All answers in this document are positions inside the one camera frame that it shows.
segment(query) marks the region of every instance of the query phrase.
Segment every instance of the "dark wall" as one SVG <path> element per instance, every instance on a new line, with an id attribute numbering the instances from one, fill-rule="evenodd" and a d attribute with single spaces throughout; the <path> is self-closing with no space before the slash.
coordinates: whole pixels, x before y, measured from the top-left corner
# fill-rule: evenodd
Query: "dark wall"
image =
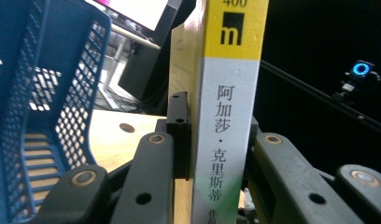
<path id="1" fill-rule="evenodd" d="M 328 95 L 356 60 L 374 63 L 381 76 L 381 0 L 271 0 L 262 59 Z M 381 123 L 381 82 L 351 107 Z M 319 169 L 358 163 L 381 172 L 380 133 L 263 68 L 254 115 Z"/>

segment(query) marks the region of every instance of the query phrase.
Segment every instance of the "round metal bolt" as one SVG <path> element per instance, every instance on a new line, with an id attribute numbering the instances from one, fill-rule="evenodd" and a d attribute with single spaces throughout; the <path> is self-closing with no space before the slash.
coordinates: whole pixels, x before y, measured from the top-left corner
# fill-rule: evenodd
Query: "round metal bolt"
<path id="1" fill-rule="evenodd" d="M 148 139 L 148 141 L 153 144 L 160 144 L 165 141 L 165 136 L 161 134 L 154 134 Z"/>
<path id="2" fill-rule="evenodd" d="M 280 137 L 272 134 L 266 135 L 264 140 L 272 145 L 281 145 L 283 143 L 283 140 Z"/>
<path id="3" fill-rule="evenodd" d="M 97 173 L 94 171 L 82 171 L 72 177 L 71 183 L 75 187 L 81 188 L 91 184 L 96 177 Z"/>
<path id="4" fill-rule="evenodd" d="M 351 176 L 361 184 L 372 188 L 379 187 L 381 185 L 380 181 L 374 175 L 368 174 L 364 171 L 352 171 Z"/>

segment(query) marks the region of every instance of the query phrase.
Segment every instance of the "book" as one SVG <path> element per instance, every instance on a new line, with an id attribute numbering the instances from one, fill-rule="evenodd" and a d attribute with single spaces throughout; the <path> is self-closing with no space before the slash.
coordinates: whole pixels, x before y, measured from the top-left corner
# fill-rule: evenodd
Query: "book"
<path id="1" fill-rule="evenodd" d="M 266 0 L 197 0 L 172 32 L 169 95 L 188 93 L 190 222 L 235 223 L 261 60 Z"/>

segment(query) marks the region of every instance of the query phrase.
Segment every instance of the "monitor screen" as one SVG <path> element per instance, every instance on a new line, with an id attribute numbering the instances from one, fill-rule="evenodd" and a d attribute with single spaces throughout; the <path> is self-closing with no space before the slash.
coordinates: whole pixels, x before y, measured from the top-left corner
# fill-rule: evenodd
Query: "monitor screen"
<path id="1" fill-rule="evenodd" d="M 94 0 L 154 31 L 168 0 Z"/>

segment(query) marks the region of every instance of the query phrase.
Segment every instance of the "blue light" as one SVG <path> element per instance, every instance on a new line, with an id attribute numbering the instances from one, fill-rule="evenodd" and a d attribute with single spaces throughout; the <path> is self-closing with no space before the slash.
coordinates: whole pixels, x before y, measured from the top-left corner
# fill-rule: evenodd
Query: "blue light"
<path id="1" fill-rule="evenodd" d="M 357 63 L 353 67 L 353 73 L 360 77 L 365 77 L 369 73 L 370 67 L 366 63 Z"/>

